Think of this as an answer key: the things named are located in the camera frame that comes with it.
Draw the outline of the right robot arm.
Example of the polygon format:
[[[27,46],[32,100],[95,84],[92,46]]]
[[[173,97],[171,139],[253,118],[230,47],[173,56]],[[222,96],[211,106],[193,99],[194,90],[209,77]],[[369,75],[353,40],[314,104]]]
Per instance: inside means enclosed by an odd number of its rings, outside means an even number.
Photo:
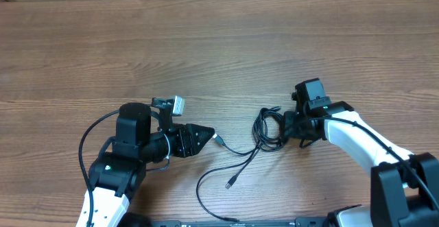
[[[345,101],[333,102],[318,78],[295,86],[281,136],[305,148],[320,139],[346,152],[370,176],[370,204],[330,212],[318,226],[438,227],[438,159],[395,145]]]

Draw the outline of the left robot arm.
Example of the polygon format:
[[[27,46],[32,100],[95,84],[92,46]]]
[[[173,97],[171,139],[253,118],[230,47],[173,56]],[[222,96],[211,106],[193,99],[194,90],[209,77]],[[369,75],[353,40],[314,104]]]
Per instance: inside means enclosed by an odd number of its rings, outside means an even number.
[[[213,128],[174,123],[184,106],[184,99],[175,96],[154,98],[151,104],[127,103],[114,112],[115,135],[90,168],[82,170],[87,190],[78,226],[152,225],[148,217],[128,212],[149,171],[147,164],[195,156],[215,136]]]

